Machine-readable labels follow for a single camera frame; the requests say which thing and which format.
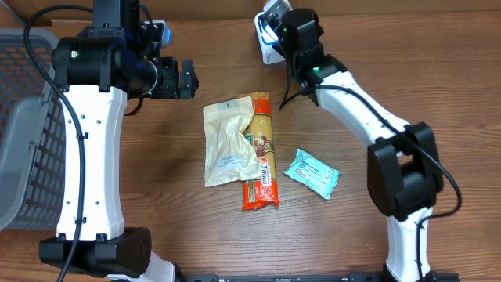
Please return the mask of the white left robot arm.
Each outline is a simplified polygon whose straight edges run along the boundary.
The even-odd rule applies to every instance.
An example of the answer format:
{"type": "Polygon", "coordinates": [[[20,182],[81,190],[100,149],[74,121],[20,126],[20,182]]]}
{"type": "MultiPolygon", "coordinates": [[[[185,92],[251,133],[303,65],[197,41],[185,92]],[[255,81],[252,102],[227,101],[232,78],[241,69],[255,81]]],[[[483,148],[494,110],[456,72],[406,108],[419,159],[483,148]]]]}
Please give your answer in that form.
{"type": "Polygon", "coordinates": [[[48,83],[63,104],[65,174],[56,235],[39,244],[45,264],[115,281],[177,281],[150,231],[124,223],[119,192],[121,126],[130,99],[191,99],[193,61],[164,57],[170,31],[138,1],[97,1],[92,24],[62,38],[48,83]]]}

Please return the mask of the orange spaghetti packet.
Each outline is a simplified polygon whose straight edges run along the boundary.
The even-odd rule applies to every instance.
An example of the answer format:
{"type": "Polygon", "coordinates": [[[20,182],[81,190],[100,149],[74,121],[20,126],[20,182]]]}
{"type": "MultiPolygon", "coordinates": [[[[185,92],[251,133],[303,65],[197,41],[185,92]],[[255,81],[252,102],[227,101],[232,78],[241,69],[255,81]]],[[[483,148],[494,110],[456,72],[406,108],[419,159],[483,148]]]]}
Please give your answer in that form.
{"type": "Polygon", "coordinates": [[[258,177],[243,182],[242,210],[257,210],[268,204],[274,204],[278,208],[279,193],[269,93],[251,92],[239,94],[237,97],[252,99],[254,116],[244,136],[253,146],[259,164],[258,177]]]}

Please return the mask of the clear pouch of brown powder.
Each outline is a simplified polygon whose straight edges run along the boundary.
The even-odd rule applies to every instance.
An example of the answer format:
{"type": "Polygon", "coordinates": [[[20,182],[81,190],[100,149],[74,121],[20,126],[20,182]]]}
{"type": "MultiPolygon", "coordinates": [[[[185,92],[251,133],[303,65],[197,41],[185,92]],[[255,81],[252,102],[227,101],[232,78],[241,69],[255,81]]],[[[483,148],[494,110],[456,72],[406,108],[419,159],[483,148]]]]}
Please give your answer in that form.
{"type": "Polygon", "coordinates": [[[204,185],[219,186],[259,176],[255,149],[244,132],[254,116],[250,97],[203,108],[206,157],[204,185]]]}

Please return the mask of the teal wet wipes packet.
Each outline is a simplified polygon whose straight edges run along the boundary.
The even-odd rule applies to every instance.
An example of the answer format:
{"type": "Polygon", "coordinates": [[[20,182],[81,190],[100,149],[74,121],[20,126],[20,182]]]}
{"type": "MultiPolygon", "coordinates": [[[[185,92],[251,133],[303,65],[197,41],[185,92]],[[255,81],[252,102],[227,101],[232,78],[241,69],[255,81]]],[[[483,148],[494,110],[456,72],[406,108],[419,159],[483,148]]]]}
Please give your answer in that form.
{"type": "Polygon", "coordinates": [[[296,150],[294,160],[283,173],[315,191],[325,200],[330,199],[341,175],[335,168],[301,149],[296,150]]]}

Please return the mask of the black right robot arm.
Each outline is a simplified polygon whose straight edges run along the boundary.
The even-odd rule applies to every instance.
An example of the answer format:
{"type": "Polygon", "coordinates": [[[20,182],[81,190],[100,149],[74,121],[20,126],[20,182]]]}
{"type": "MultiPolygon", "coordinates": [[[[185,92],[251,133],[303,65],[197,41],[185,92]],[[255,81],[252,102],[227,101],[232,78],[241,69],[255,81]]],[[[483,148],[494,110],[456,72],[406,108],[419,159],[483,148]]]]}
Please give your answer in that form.
{"type": "Polygon", "coordinates": [[[444,181],[431,128],[385,110],[341,61],[325,54],[313,9],[289,9],[279,22],[275,31],[302,94],[333,114],[367,149],[367,189],[387,218],[384,280],[436,280],[427,260],[427,221],[444,181]]]}

